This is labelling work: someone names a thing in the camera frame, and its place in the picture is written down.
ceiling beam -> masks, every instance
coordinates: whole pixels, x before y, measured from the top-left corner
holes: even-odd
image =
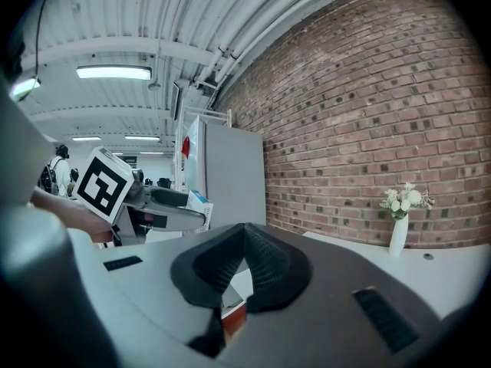
[[[159,110],[159,118],[169,119],[170,112],[168,110]],[[64,110],[53,110],[28,115],[29,120],[37,123],[39,121],[49,121],[57,119],[77,119],[80,117],[148,117],[156,118],[155,109],[147,109],[141,107],[79,107],[67,108]]]
[[[104,37],[88,38],[73,41],[67,44],[57,45],[39,51],[39,64],[49,64],[52,61],[63,58],[72,58],[81,54],[93,54],[101,52],[136,52],[155,54],[159,49],[159,40],[144,37]],[[160,54],[172,58],[182,58],[195,63],[208,65],[213,58],[213,53],[191,45],[181,44],[175,41],[160,40]],[[226,62],[221,58],[219,65]],[[27,71],[35,66],[35,55],[32,54],[22,59],[22,68]]]

person's arm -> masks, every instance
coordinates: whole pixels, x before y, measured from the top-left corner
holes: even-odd
[[[35,187],[31,202],[35,207],[55,214],[67,228],[80,229],[88,233],[93,242],[112,242],[110,225],[73,200],[51,195]]]

white box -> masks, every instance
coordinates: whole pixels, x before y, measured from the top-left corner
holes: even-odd
[[[89,155],[72,195],[112,224],[133,182],[131,167],[100,146]]]
[[[212,218],[213,203],[207,198],[202,196],[198,191],[189,191],[187,198],[187,209],[194,210],[195,212],[201,212],[205,215],[205,223],[203,226],[196,230],[196,233],[205,232],[209,229],[209,220]]]

cable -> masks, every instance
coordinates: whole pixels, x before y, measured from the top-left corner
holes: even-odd
[[[164,57],[161,57],[161,56],[157,56],[158,58],[161,58],[162,60],[164,60],[166,63],[168,63],[168,65],[172,65],[174,68],[177,68],[178,70],[182,71],[184,74],[186,74],[187,76],[189,76],[190,78],[193,78],[195,75],[191,75],[189,72],[185,72],[184,69],[182,68],[179,68],[177,67],[176,65],[172,64],[171,62],[169,62],[166,58]]]
[[[36,83],[38,82],[38,73],[39,73],[39,30],[41,28],[41,18],[42,18],[42,15],[43,15],[43,11],[44,11],[44,6],[46,4],[46,1],[47,0],[43,0],[42,4],[41,4],[41,9],[39,10],[39,16],[38,16],[38,28],[36,29],[36,45],[35,45],[35,55],[36,55],[36,65],[35,65],[35,75],[34,75],[34,83],[32,84],[32,88],[26,93],[24,94],[22,97],[20,97],[18,99],[17,102],[22,102],[23,100],[25,100],[27,98],[27,96],[34,90],[35,86],[36,86]]]

black vent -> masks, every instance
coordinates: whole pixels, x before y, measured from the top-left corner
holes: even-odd
[[[247,299],[248,313],[286,307],[311,279],[307,256],[261,227],[237,224],[203,235],[215,237],[182,252],[170,268],[173,283],[190,304],[219,310],[222,294],[243,259],[254,288]]]
[[[129,256],[128,258],[117,259],[115,261],[105,261],[104,266],[108,271],[117,270],[118,268],[128,267],[141,263],[142,260],[137,256]]]
[[[353,297],[392,353],[399,352],[418,339],[416,331],[377,290],[370,288],[356,291]]]

